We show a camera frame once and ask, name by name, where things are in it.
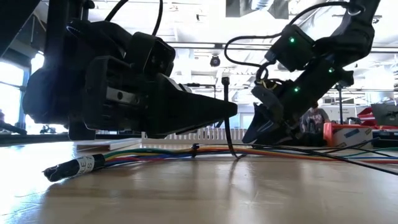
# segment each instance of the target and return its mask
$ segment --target orange box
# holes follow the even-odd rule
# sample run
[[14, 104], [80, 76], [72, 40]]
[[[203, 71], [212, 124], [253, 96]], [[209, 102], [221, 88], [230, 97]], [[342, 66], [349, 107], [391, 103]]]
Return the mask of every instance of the orange box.
[[[366, 142], [373, 138], [372, 127], [358, 124], [334, 124], [325, 123], [323, 125], [323, 138], [329, 147], [345, 147], [353, 144]], [[369, 142], [363, 149], [372, 149]]]

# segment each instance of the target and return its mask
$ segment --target table surface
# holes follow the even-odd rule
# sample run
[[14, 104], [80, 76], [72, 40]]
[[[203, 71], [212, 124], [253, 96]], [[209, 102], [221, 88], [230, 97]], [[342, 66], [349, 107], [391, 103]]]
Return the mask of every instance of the table surface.
[[0, 148], [0, 223], [398, 220], [398, 177], [343, 162], [222, 156], [111, 167], [57, 183], [41, 173], [79, 154], [71, 142]]

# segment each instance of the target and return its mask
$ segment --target red object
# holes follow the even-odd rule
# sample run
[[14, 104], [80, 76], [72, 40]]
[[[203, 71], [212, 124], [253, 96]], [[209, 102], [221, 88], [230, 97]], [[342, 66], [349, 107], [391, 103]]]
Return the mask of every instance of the red object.
[[373, 116], [373, 110], [371, 107], [365, 108], [362, 112], [358, 113], [358, 118], [361, 119], [362, 126], [371, 126], [373, 129], [388, 130], [388, 129], [398, 129], [397, 126], [378, 126], [376, 119]]

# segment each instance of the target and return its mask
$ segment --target person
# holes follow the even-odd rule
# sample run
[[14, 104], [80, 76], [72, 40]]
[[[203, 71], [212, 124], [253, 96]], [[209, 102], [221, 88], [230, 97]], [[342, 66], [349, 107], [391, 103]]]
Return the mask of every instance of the person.
[[304, 133], [323, 133], [323, 124], [329, 123], [329, 116], [318, 102], [314, 101], [311, 108], [302, 116], [302, 131]]

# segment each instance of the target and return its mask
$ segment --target black wire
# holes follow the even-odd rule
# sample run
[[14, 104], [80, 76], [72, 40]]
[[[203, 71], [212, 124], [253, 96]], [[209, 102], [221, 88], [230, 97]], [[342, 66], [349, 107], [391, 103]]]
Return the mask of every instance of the black wire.
[[[309, 153], [308, 149], [290, 148], [290, 149], [286, 149], [286, 150]], [[334, 155], [326, 154], [324, 152], [317, 152], [317, 151], [311, 151], [311, 154], [316, 155], [316, 156], [326, 157], [326, 158], [329, 158], [329, 159], [335, 159], [335, 160], [339, 160], [339, 161], [343, 161], [343, 162], [348, 162], [350, 164], [355, 164], [355, 165], [367, 167], [367, 168], [378, 170], [378, 171], [381, 171], [381, 172], [386, 172], [388, 174], [398, 175], [398, 172], [396, 172], [394, 170], [389, 170], [389, 169], [385, 169], [385, 168], [382, 168], [382, 167], [374, 166], [374, 165], [371, 165], [371, 164], [368, 164], [368, 163], [365, 163], [365, 162], [354, 161], [354, 160], [347, 159], [347, 158], [344, 158], [344, 157], [341, 157], [341, 156], [334, 156]]]
[[[225, 101], [229, 101], [228, 98], [228, 85], [229, 83], [224, 83], [224, 100]], [[234, 150], [234, 146], [232, 144], [232, 138], [231, 138], [231, 127], [229, 126], [229, 117], [226, 116], [224, 118], [224, 123], [225, 123], [225, 136], [226, 136], [226, 142], [229, 148], [229, 151], [231, 152], [231, 154], [235, 157], [238, 158], [238, 155], [236, 155], [235, 150]]]
[[249, 40], [249, 39], [271, 39], [271, 38], [275, 38], [282, 35], [282, 33], [278, 33], [278, 34], [274, 34], [274, 35], [266, 35], [266, 36], [256, 36], [256, 35], [247, 35], [247, 36], [239, 36], [239, 37], [234, 37], [231, 40], [229, 40], [226, 44], [225, 44], [225, 48], [224, 48], [224, 55], [225, 58], [227, 60], [229, 60], [232, 63], [235, 63], [237, 65], [247, 65], [247, 66], [252, 66], [252, 67], [261, 67], [261, 65], [257, 64], [257, 63], [249, 63], [249, 62], [239, 62], [236, 60], [231, 59], [228, 56], [227, 50], [228, 50], [228, 46], [230, 44], [232, 44], [233, 42], [237, 41], [237, 40]]
[[105, 21], [110, 22], [114, 15], [118, 13], [118, 11], [124, 6], [125, 3], [127, 3], [129, 0], [120, 0], [111, 10], [111, 12], [106, 16]]
[[156, 35], [157, 31], [159, 30], [160, 23], [162, 22], [162, 16], [163, 16], [163, 0], [159, 1], [159, 12], [157, 14], [157, 20], [155, 24], [154, 31], [152, 32], [152, 35]]
[[[268, 79], [268, 75], [269, 75], [269, 72], [268, 72], [268, 69], [267, 69], [267, 67], [268, 66], [270, 66], [270, 65], [275, 65], [275, 63], [276, 62], [266, 62], [266, 63], [263, 63], [260, 67], [259, 67], [259, 69], [257, 70], [257, 72], [256, 72], [256, 81], [260, 81], [260, 80], [267, 80]], [[264, 75], [264, 78], [261, 78], [261, 75], [262, 75], [262, 73], [264, 72], [264, 71], [266, 71], [266, 74]]]
[[355, 149], [355, 150], [359, 150], [359, 151], [374, 153], [374, 154], [377, 154], [377, 155], [380, 155], [380, 156], [395, 157], [395, 156], [388, 155], [388, 154], [385, 154], [385, 153], [375, 152], [375, 151], [377, 151], [377, 149], [369, 150], [369, 149], [361, 149], [361, 148], [357, 148], [357, 147], [352, 147], [352, 148], [349, 148], [349, 149]]
[[[306, 149], [307, 150], [307, 154], [309, 154], [309, 155], [314, 155], [314, 154], [312, 154], [312, 151], [324, 151], [324, 150], [335, 150], [335, 151], [329, 151], [329, 152], [324, 152], [325, 154], [329, 154], [329, 153], [332, 153], [332, 152], [338, 152], [338, 151], [344, 151], [344, 150], [347, 150], [347, 149], [355, 149], [355, 150], [359, 150], [359, 151], [363, 151], [363, 152], [370, 152], [370, 153], [375, 153], [375, 154], [379, 154], [380, 156], [386, 156], [386, 157], [394, 157], [394, 156], [391, 156], [391, 155], [388, 155], [388, 154], [384, 154], [384, 153], [381, 153], [381, 152], [374, 152], [373, 150], [368, 150], [368, 149], [361, 149], [361, 148], [357, 148], [356, 146], [360, 146], [360, 145], [362, 145], [362, 144], [367, 144], [367, 143], [369, 143], [369, 142], [373, 142], [373, 141], [377, 141], [377, 140], [380, 140], [380, 138], [374, 138], [374, 139], [371, 139], [371, 140], [369, 140], [369, 141], [366, 141], [366, 142], [362, 142], [362, 143], [359, 143], [359, 144], [354, 144], [354, 145], [351, 145], [351, 146], [346, 146], [346, 147], [331, 147], [331, 148], [318, 148], [318, 149]], [[199, 145], [199, 146], [225, 146], [225, 145], [228, 145], [228, 144], [201, 144], [201, 145]], [[261, 147], [261, 148], [268, 148], [268, 149], [270, 149], [270, 150], [286, 150], [286, 151], [295, 151], [297, 148], [296, 147], [288, 147], [288, 146], [270, 146], [270, 145], [262, 145], [262, 144], [233, 144], [234, 146], [251, 146], [251, 147]]]
[[[229, 78], [225, 78], [225, 80], [221, 80], [221, 82], [224, 85], [224, 101], [228, 102], [229, 101], [229, 98], [228, 98]], [[242, 154], [242, 155], [238, 156], [235, 153], [234, 146], [233, 146], [233, 143], [232, 143], [232, 138], [231, 138], [231, 127], [229, 125], [229, 117], [228, 116], [225, 116], [224, 123], [225, 123], [226, 142], [227, 142], [229, 151], [237, 159], [240, 159], [240, 158], [246, 156], [245, 154]]]
[[353, 148], [353, 147], [363, 146], [363, 145], [365, 145], [365, 144], [367, 144], [367, 143], [369, 143], [369, 142], [374, 142], [374, 141], [377, 141], [377, 140], [380, 140], [380, 138], [377, 137], [377, 138], [370, 139], [370, 140], [367, 140], [367, 141], [365, 141], [365, 142], [361, 142], [361, 143], [358, 143], [358, 144], [355, 144], [355, 145], [352, 145], [352, 146], [345, 146], [345, 147], [342, 147], [342, 148], [339, 148], [339, 149], [334, 149], [334, 150], [331, 150], [331, 151], [327, 151], [327, 152], [325, 152], [325, 153], [326, 153], [326, 154], [329, 154], [329, 153], [333, 153], [333, 152], [340, 152], [340, 151], [343, 151], [343, 150], [345, 150], [345, 149], [351, 149], [351, 148]]
[[320, 7], [328, 7], [328, 6], [341, 6], [343, 8], [347, 8], [348, 10], [350, 9], [357, 9], [358, 11], [364, 12], [365, 11], [365, 7], [356, 3], [352, 3], [352, 2], [324, 2], [324, 3], [320, 3], [320, 4], [316, 4], [313, 6], [310, 6], [306, 9], [304, 9], [302, 12], [298, 13], [288, 24], [288, 26], [293, 25], [293, 23], [295, 21], [297, 21], [297, 19], [299, 19], [300, 17], [302, 17], [304, 14], [314, 10], [314, 9], [318, 9]]
[[[118, 11], [125, 5], [125, 3], [127, 3], [129, 0], [120, 0], [111, 10], [111, 12], [106, 16], [105, 21], [110, 22], [114, 15], [116, 15], [116, 13], [118, 13]], [[162, 22], [162, 16], [163, 16], [163, 0], [159, 1], [159, 12], [157, 15], [157, 20], [156, 20], [156, 24], [155, 24], [155, 28], [154, 31], [152, 32], [152, 35], [156, 35], [157, 31], [159, 30], [160, 27], [160, 23]]]

